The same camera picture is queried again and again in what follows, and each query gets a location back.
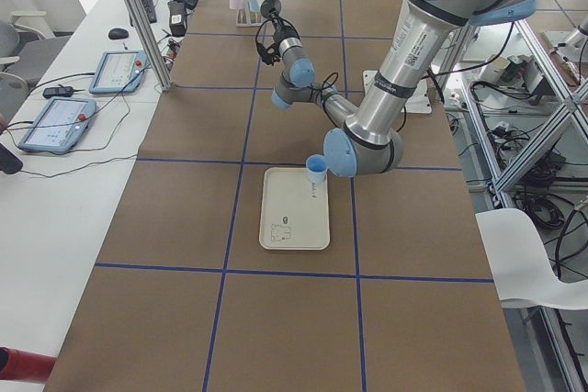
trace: white desk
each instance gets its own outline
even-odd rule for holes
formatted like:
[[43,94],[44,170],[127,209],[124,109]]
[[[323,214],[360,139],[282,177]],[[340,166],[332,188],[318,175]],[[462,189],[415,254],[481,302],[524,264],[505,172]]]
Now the white desk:
[[[162,28],[168,29],[167,0],[153,1],[158,23],[152,29],[160,39]],[[130,37],[108,39],[114,27],[127,29]],[[99,0],[41,81],[93,72],[102,53],[123,50],[123,41],[130,50],[141,48],[123,1]],[[87,89],[90,77],[60,83]],[[54,157],[20,152],[7,134],[0,142],[20,157],[25,170],[43,174],[131,156],[156,108],[160,95],[156,85],[148,70],[141,87],[126,95],[130,114],[103,151]],[[42,89],[27,99],[13,121],[32,120],[39,114],[46,103]],[[111,96],[94,98],[103,106]],[[126,110],[117,98],[98,114],[77,148],[102,147]],[[17,142],[24,133],[14,132]],[[133,164],[134,160],[110,162],[53,179],[0,174],[0,346],[58,354]],[[33,392],[41,391],[42,385],[3,381],[0,388]]]

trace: brown table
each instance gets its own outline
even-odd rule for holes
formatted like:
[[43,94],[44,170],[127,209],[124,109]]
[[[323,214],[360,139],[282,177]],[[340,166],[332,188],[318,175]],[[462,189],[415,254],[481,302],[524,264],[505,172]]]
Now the brown table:
[[[360,100],[401,0],[283,4]],[[271,105],[282,67],[227,5],[198,5],[45,390],[524,390],[440,105],[408,117],[398,170],[330,178],[325,251],[259,245],[265,170],[330,123]]]

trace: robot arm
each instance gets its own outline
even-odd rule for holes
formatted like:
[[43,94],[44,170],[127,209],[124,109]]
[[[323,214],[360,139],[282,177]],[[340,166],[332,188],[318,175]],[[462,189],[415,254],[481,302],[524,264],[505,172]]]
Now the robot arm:
[[403,146],[392,123],[453,29],[468,23],[484,26],[512,22],[533,14],[537,4],[537,0],[407,2],[409,14],[398,25],[392,47],[359,108],[336,91],[316,85],[299,89],[280,80],[274,90],[274,103],[286,107],[297,101],[313,102],[337,126],[323,144],[329,169],[336,175],[384,173],[400,162]]

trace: office chair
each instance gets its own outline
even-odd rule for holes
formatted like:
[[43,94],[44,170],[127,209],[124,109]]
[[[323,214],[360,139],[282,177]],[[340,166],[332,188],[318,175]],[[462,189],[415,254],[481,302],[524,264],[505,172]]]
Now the office chair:
[[[11,119],[49,69],[69,37],[46,39],[38,29],[17,23],[22,17],[42,17],[44,11],[15,11],[0,20],[0,111]],[[26,42],[22,33],[34,38]]]
[[476,215],[503,308],[588,309],[588,280],[561,282],[525,212],[501,208]]

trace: computer mouse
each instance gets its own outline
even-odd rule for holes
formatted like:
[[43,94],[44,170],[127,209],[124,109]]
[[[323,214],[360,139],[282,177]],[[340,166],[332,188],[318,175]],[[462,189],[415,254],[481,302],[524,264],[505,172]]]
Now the computer mouse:
[[129,32],[124,28],[113,28],[108,32],[108,38],[111,40],[125,39],[129,36]]

